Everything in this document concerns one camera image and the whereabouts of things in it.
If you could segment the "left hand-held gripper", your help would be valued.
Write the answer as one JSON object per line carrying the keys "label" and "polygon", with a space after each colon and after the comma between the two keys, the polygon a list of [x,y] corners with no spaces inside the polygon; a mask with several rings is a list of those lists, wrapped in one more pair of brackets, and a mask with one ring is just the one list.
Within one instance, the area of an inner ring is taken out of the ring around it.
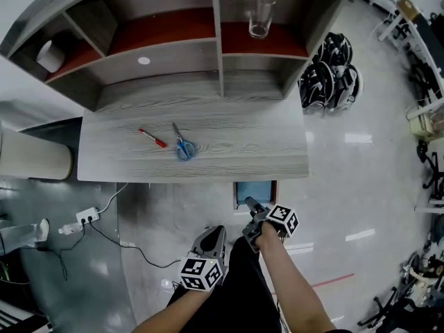
{"label": "left hand-held gripper", "polygon": [[[226,230],[223,225],[208,228],[196,238],[192,251],[182,257],[178,268],[181,285],[194,291],[211,292],[222,284],[227,271],[221,257],[225,254]],[[209,253],[212,257],[199,255]]]}

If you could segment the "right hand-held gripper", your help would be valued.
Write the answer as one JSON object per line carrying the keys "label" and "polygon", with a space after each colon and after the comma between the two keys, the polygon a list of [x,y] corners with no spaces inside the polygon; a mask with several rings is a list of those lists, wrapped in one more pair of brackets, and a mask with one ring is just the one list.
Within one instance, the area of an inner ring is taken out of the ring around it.
{"label": "right hand-held gripper", "polygon": [[265,222],[275,228],[281,239],[291,238],[294,235],[299,221],[293,209],[282,205],[274,205],[272,208],[264,207],[251,196],[246,197],[245,203],[252,220],[242,230],[242,233],[254,253],[259,252],[255,242],[261,236],[262,225]]}

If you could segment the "blue notebook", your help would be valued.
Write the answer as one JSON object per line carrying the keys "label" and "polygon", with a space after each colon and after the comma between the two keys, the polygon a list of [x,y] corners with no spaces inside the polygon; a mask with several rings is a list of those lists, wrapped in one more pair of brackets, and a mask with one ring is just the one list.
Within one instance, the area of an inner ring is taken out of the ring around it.
{"label": "blue notebook", "polygon": [[236,199],[238,205],[245,205],[245,199],[253,197],[259,203],[269,203],[271,201],[272,182],[237,182]]}

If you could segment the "white wooden desk drawer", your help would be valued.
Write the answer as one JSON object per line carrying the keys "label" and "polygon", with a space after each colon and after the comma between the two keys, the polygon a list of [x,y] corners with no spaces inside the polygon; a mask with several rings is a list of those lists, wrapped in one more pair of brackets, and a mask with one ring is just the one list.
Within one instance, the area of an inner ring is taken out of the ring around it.
{"label": "white wooden desk drawer", "polygon": [[[269,203],[261,203],[264,207],[272,207],[274,204],[276,204],[278,199],[278,181],[277,180],[267,180],[272,182],[272,192],[271,192],[271,201]],[[236,199],[236,183],[233,183],[233,208],[234,208],[234,214],[235,215],[242,215],[242,214],[248,214],[249,209],[248,206],[245,205],[238,205],[237,199]]]}

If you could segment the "blue handled scissors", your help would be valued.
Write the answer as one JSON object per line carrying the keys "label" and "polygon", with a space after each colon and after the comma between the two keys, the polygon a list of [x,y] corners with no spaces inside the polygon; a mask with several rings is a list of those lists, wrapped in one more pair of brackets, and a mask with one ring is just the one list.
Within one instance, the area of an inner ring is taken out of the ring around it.
{"label": "blue handled scissors", "polygon": [[195,156],[194,145],[182,137],[177,125],[174,122],[172,123],[172,126],[177,138],[176,155],[178,159],[181,161],[187,161],[192,159]]}

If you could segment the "red pen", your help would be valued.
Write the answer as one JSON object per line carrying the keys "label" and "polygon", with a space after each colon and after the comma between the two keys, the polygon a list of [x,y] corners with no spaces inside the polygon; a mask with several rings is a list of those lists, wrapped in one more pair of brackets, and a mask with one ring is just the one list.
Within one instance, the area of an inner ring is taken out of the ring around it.
{"label": "red pen", "polygon": [[166,148],[167,144],[163,142],[162,140],[158,139],[157,137],[154,137],[152,134],[146,132],[144,129],[139,128],[138,131],[143,134],[145,137],[148,137],[151,139],[154,143],[156,143],[161,148]]}

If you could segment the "person's right forearm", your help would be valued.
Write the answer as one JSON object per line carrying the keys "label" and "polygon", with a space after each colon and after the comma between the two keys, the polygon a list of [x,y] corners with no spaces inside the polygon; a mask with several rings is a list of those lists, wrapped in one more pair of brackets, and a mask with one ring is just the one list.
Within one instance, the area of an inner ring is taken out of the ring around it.
{"label": "person's right forearm", "polygon": [[293,263],[270,223],[262,224],[255,245],[262,254],[291,332],[327,333],[335,330],[321,300]]}

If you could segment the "person's left forearm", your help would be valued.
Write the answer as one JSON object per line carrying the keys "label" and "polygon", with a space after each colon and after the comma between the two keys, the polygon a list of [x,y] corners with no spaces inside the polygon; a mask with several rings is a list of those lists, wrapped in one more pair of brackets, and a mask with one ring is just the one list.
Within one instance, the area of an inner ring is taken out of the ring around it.
{"label": "person's left forearm", "polygon": [[131,333],[203,333],[195,327],[185,330],[185,326],[211,296],[211,291],[186,292],[182,297],[140,323]]}

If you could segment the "grey wood-grain table top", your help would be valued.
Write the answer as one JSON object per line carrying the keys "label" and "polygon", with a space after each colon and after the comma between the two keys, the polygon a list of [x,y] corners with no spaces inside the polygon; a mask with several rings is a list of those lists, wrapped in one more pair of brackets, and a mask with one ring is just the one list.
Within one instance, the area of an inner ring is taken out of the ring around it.
{"label": "grey wood-grain table top", "polygon": [[[176,155],[175,123],[195,156]],[[167,144],[159,147],[138,129]],[[307,141],[298,95],[281,101],[133,94],[83,117],[78,179],[187,183],[305,178]]]}

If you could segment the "grey wooden desk hutch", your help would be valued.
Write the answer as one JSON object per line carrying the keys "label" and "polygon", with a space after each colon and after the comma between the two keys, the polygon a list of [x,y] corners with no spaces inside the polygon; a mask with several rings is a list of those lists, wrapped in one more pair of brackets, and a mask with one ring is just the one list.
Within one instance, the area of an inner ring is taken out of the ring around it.
{"label": "grey wooden desk hutch", "polygon": [[[10,12],[18,0],[0,0]],[[221,96],[282,99],[295,89],[346,0],[275,0],[264,39],[248,32],[248,0],[24,0],[0,56],[88,110],[103,90],[166,76],[208,79]],[[52,40],[50,73],[36,62]]]}

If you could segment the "person's black trousers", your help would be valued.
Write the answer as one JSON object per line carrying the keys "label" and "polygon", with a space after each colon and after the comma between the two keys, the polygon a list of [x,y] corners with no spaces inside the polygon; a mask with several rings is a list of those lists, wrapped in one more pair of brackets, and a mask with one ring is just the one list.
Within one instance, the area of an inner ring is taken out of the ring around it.
{"label": "person's black trousers", "polygon": [[259,255],[238,238],[228,274],[179,331],[168,333],[281,333],[280,314],[259,265]]}

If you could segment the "white power strip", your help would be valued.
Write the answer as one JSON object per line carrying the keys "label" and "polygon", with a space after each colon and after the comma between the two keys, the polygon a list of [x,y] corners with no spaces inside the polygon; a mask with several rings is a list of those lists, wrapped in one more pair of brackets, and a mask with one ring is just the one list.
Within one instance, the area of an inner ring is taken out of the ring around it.
{"label": "white power strip", "polygon": [[90,223],[93,221],[98,221],[100,219],[98,210],[95,207],[83,210],[76,214],[76,219],[80,225]]}

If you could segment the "clear plastic water bottle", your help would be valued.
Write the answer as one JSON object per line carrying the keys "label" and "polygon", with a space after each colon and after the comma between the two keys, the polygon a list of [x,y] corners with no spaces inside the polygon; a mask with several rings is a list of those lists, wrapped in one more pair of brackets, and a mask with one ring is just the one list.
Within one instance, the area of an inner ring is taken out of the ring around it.
{"label": "clear plastic water bottle", "polygon": [[83,231],[83,225],[81,223],[65,224],[58,229],[58,232],[63,235],[71,235],[82,231]]}

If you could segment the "pile of black white helmets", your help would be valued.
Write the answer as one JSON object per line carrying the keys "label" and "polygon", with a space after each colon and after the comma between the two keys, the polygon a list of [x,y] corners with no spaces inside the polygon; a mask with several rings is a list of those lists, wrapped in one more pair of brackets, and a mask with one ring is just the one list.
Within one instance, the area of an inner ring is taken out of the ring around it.
{"label": "pile of black white helmets", "polygon": [[298,81],[304,112],[338,114],[354,105],[364,92],[364,80],[352,57],[349,39],[329,32]]}

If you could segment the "beige box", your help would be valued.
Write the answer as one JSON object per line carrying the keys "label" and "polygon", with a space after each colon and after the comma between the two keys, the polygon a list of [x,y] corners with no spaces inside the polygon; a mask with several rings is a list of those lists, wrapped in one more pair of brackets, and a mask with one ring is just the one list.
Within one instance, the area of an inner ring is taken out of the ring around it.
{"label": "beige box", "polygon": [[425,113],[409,120],[411,134],[421,139],[444,137],[444,112]]}

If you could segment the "clear drinking glass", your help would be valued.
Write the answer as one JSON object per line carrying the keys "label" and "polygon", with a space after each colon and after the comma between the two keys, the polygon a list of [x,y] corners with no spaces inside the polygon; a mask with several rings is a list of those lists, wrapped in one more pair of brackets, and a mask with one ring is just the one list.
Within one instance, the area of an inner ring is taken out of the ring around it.
{"label": "clear drinking glass", "polygon": [[275,0],[248,0],[248,32],[255,39],[264,39],[273,20]]}

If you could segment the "white cylindrical cup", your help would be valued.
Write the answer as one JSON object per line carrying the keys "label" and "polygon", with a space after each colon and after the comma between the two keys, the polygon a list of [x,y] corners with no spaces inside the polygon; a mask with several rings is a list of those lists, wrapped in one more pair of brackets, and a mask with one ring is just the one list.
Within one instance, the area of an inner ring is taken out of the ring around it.
{"label": "white cylindrical cup", "polygon": [[52,40],[47,41],[40,49],[36,62],[48,72],[57,72],[65,61],[65,52],[54,44]]}

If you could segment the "tan cardboard box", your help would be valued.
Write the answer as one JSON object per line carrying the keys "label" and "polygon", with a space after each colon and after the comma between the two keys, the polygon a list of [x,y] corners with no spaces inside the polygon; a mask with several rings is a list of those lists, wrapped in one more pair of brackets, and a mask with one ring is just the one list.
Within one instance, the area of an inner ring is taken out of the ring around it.
{"label": "tan cardboard box", "polygon": [[405,20],[412,22],[420,14],[420,10],[410,0],[397,0],[396,6]]}

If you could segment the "white round pedestal table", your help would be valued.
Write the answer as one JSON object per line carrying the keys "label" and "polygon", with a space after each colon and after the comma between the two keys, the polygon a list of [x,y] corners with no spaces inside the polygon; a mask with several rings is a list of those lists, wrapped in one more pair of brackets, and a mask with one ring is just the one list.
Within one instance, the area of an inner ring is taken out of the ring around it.
{"label": "white round pedestal table", "polygon": [[0,123],[0,176],[64,180],[73,165],[67,146],[4,128]]}

